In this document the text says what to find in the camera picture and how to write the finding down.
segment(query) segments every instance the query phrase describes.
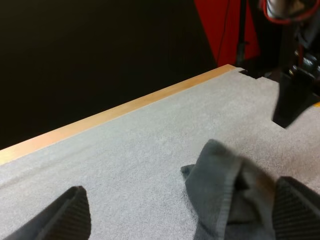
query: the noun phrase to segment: gray carpet surface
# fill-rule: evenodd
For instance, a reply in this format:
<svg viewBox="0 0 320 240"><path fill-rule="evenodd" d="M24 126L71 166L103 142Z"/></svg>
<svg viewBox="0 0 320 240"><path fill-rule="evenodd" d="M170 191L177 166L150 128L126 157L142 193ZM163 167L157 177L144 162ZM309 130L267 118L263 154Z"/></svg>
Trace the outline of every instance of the gray carpet surface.
<svg viewBox="0 0 320 240"><path fill-rule="evenodd" d="M0 166L0 238L82 185L91 240L192 240L180 167L208 139L320 193L320 108L285 130L271 121L277 95L276 82L234 70Z"/></svg>

